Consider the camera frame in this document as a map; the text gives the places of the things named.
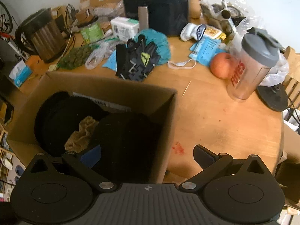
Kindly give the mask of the brown cardboard box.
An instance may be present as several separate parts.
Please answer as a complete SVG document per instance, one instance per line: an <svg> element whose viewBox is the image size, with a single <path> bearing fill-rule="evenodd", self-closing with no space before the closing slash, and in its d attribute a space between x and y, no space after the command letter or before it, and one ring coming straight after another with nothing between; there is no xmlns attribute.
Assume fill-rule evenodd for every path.
<svg viewBox="0 0 300 225"><path fill-rule="evenodd" d="M163 181L174 136L177 91L145 83L47 72L8 126L8 144L27 166L100 146L94 170L118 182Z"/></svg>

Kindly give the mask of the stainless steel electric kettle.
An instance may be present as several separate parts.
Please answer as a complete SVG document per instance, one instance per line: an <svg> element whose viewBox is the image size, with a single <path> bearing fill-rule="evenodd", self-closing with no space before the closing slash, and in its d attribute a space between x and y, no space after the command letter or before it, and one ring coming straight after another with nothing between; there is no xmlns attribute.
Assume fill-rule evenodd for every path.
<svg viewBox="0 0 300 225"><path fill-rule="evenodd" d="M27 17L15 31L15 43L22 51L38 55L45 63L56 60L67 47L50 8Z"/></svg>

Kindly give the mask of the white socks bundle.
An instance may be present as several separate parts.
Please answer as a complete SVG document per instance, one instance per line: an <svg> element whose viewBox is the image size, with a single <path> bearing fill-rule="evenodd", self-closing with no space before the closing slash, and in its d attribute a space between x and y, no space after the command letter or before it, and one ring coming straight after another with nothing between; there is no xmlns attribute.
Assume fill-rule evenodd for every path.
<svg viewBox="0 0 300 225"><path fill-rule="evenodd" d="M180 38L182 41L186 42L190 39L195 39L200 41L206 30L205 24L196 25L193 23L188 23L181 31Z"/></svg>

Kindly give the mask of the black fuzzy hat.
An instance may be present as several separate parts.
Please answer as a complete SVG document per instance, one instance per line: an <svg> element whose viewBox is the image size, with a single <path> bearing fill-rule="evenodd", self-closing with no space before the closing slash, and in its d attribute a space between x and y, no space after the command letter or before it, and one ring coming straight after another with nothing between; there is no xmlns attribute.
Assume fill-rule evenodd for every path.
<svg viewBox="0 0 300 225"><path fill-rule="evenodd" d="M99 121L109 112L85 97L70 96L60 91L50 96L40 107L34 120L34 135L39 146L50 156L66 152L65 144L79 130L87 116Z"/></svg>

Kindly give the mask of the black round stand base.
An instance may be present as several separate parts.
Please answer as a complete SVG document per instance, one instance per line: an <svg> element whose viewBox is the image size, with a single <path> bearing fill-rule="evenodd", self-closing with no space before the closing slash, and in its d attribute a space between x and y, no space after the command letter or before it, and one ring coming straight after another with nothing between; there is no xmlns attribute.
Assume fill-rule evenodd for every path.
<svg viewBox="0 0 300 225"><path fill-rule="evenodd" d="M288 107L288 95L282 83L271 87L258 86L256 93L262 103L273 111L282 112Z"/></svg>

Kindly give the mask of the metal tools pile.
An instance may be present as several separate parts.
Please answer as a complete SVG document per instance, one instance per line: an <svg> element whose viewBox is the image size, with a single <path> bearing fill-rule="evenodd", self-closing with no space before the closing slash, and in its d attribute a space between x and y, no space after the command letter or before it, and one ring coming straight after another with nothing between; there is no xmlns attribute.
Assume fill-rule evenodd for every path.
<svg viewBox="0 0 300 225"><path fill-rule="evenodd" d="M207 24L220 29L227 35L235 33L237 26L245 19L239 9L227 5L225 0L222 0L221 4L200 1L200 6Z"/></svg>

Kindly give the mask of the teal bath loofah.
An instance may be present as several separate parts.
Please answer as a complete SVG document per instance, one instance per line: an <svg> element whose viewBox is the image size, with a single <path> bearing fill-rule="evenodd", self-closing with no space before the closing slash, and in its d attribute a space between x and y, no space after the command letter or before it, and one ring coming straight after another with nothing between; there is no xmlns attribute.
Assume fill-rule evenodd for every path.
<svg viewBox="0 0 300 225"><path fill-rule="evenodd" d="M140 35L145 36L146 45L148 45L150 42L153 42L157 46L156 53L160 56L157 65L166 64L171 59L169 41L165 34L149 28L137 33L133 40L137 42Z"/></svg>

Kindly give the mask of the yellow wipes pack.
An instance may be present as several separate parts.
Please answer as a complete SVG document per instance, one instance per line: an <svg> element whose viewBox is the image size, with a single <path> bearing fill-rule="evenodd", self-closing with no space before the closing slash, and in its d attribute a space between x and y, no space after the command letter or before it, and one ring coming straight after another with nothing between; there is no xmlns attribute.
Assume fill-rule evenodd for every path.
<svg viewBox="0 0 300 225"><path fill-rule="evenodd" d="M214 40L225 40L227 35L222 32L220 29L215 28L213 26L206 26L206 30L204 32L204 35L206 37L209 37L210 39L214 39Z"/></svg>

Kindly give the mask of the black air fryer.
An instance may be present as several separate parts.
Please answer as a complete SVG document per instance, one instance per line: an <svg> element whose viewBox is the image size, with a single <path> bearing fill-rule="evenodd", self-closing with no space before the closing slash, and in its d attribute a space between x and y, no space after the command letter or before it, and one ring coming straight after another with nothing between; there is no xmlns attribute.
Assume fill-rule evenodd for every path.
<svg viewBox="0 0 300 225"><path fill-rule="evenodd" d="M190 0L123 0L126 17L138 19L138 7L147 7L149 27L170 37L179 36L189 22Z"/></svg>

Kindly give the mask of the light blue wipes pack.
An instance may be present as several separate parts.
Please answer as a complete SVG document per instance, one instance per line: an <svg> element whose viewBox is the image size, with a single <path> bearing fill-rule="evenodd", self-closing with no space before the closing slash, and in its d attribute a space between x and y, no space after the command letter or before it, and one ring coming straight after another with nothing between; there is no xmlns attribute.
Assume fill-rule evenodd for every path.
<svg viewBox="0 0 300 225"><path fill-rule="evenodd" d="M111 69L112 71L117 70L117 65L116 65L116 50L112 52L110 57L107 59L107 61L102 65L103 68L108 68Z"/></svg>

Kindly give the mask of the black patterned gloves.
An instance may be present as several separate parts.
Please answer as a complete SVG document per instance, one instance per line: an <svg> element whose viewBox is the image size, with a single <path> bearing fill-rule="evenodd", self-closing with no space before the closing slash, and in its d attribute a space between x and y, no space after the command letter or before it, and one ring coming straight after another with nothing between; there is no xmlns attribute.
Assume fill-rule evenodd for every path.
<svg viewBox="0 0 300 225"><path fill-rule="evenodd" d="M146 45L144 35L138 41L129 39L127 44L116 46L116 76L124 80L142 82L156 67L160 56L156 53L157 46L150 42Z"/></svg>

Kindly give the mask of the tan cloth drawstring pouch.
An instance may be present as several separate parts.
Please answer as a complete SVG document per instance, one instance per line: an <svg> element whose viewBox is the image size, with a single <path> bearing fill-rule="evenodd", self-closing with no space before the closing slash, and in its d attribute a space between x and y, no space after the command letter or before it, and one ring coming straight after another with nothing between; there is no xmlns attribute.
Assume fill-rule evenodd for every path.
<svg viewBox="0 0 300 225"><path fill-rule="evenodd" d="M70 135L64 148L66 151L74 151L80 153L84 149L87 149L89 141L94 133L94 130L98 126L99 122L93 119L91 116L87 116L80 121L79 130Z"/></svg>

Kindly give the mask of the open cardboard box at wall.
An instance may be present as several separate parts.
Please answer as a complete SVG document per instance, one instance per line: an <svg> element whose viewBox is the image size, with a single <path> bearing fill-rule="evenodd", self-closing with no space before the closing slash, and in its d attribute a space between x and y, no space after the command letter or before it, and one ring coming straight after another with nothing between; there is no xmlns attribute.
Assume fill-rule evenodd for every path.
<svg viewBox="0 0 300 225"><path fill-rule="evenodd" d="M125 12L123 0L80 0L79 8L101 17L118 17Z"/></svg>

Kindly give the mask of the green label supplement jar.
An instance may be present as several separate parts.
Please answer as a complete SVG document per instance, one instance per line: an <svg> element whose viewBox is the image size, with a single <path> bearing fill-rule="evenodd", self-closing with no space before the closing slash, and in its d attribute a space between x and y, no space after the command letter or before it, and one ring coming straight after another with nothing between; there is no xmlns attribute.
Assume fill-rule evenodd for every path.
<svg viewBox="0 0 300 225"><path fill-rule="evenodd" d="M81 23L77 27L86 44L98 42L104 38L104 32L100 26L99 18L97 15L94 15L91 21Z"/></svg>

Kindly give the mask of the small tea bag packet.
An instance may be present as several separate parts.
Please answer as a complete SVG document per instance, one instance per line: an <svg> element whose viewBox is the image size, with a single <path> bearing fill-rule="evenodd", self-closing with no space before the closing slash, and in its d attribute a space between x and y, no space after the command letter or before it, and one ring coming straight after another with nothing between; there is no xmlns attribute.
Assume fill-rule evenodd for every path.
<svg viewBox="0 0 300 225"><path fill-rule="evenodd" d="M58 64L52 64L49 66L48 71L53 72L53 71L57 71L59 69Z"/></svg>

